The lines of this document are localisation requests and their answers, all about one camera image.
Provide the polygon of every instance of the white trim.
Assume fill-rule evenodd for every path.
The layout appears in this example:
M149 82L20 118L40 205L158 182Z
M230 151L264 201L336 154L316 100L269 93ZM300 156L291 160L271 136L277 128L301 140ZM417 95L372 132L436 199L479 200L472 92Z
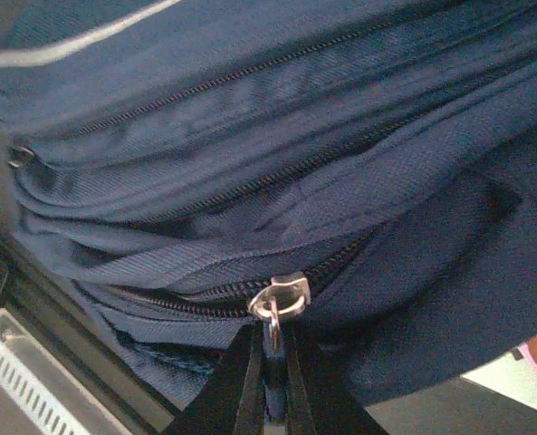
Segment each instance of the white trim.
M133 14L126 15L110 24L105 24L78 36L74 36L73 38L64 39L58 43L51 43L41 48L1 50L0 68L42 66L60 61L92 44L109 38L114 34L118 34L139 21L149 18L180 1L181 0L163 0L144 9L140 9Z

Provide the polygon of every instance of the navy blue fabric bag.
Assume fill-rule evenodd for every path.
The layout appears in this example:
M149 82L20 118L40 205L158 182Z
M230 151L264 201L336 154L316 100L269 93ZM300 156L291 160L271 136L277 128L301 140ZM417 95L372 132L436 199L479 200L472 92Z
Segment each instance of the navy blue fabric bag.
M191 402L298 273L363 405L537 334L537 1L112 3L0 36L0 130L15 236L140 377Z

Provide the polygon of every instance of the white strip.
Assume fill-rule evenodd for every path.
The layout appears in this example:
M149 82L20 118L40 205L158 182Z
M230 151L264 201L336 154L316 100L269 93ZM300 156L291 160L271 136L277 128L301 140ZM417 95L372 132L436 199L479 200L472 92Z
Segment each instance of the white strip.
M0 386L41 433L91 435L1 341Z
M46 65L47 63L60 61L89 45L109 38L114 34L118 34L139 21L155 15L180 1L181 0L163 0L152 6L140 9L138 12L126 15L110 24L105 24L78 36L74 36L73 38L63 39L59 43L51 43L41 48L1 50L0 68L41 66Z

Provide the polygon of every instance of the bag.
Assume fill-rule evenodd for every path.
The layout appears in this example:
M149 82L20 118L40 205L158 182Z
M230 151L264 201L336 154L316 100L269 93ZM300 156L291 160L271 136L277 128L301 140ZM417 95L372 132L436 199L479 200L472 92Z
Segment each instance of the bag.
M537 334L537 1L35 0L0 130L16 238L175 401L258 318L361 405Z

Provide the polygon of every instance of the zipper slider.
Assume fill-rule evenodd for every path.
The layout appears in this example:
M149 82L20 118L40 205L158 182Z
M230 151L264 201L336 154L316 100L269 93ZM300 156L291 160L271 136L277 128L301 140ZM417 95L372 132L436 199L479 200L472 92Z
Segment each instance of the zipper slider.
M262 289L248 304L248 312L270 324L270 337L275 351L280 347L280 323L302 314L311 304L311 287L302 272L273 276L272 284Z

